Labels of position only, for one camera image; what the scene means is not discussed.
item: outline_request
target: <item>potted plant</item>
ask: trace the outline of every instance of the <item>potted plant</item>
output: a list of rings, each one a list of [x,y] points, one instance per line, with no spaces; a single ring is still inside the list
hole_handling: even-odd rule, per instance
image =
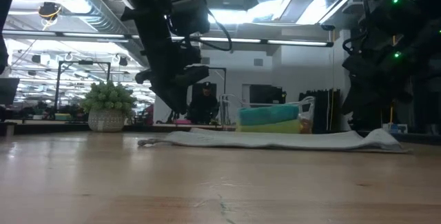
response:
[[[115,86],[112,81],[93,83],[91,90],[81,102],[81,107],[89,113],[89,127],[97,132],[119,132],[124,120],[132,113],[135,98],[132,90],[122,85]]]

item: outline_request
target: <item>black robotic arm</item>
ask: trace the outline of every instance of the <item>black robotic arm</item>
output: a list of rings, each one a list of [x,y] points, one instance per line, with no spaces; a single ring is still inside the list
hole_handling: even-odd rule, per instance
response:
[[[194,38],[190,34],[209,31],[211,13],[205,0],[128,1],[134,9],[126,7],[121,20],[134,20],[145,49],[142,54],[150,64],[148,70],[136,75],[136,81],[149,80],[150,89],[173,111],[186,113],[188,86],[209,75],[206,66],[188,67],[201,62],[201,51],[191,46]],[[184,39],[173,42],[171,33]],[[231,50],[231,42],[225,50]]]

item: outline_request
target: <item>ceiling pipe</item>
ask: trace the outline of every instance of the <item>ceiling pipe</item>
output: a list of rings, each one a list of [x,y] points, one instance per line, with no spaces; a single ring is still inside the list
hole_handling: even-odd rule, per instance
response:
[[[81,20],[88,23],[96,31],[101,33],[127,34],[129,30],[123,25],[121,20],[108,8],[103,0],[65,0],[78,3],[88,3],[90,11],[80,17]],[[130,56],[133,57],[141,66],[148,67],[148,60],[141,55],[142,46],[136,41],[130,40],[127,43],[119,43],[118,45],[125,48]]]

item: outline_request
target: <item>wicker planter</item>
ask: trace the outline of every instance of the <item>wicker planter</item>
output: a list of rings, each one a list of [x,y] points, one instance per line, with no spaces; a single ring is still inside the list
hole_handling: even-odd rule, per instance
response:
[[[120,132],[124,128],[124,114],[119,110],[92,110],[89,128],[95,132]]]

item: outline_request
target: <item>desk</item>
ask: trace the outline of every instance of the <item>desk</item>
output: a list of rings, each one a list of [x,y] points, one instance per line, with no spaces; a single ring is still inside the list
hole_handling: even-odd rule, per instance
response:
[[[163,134],[0,142],[8,223],[439,223],[441,147],[414,155],[137,147]]]

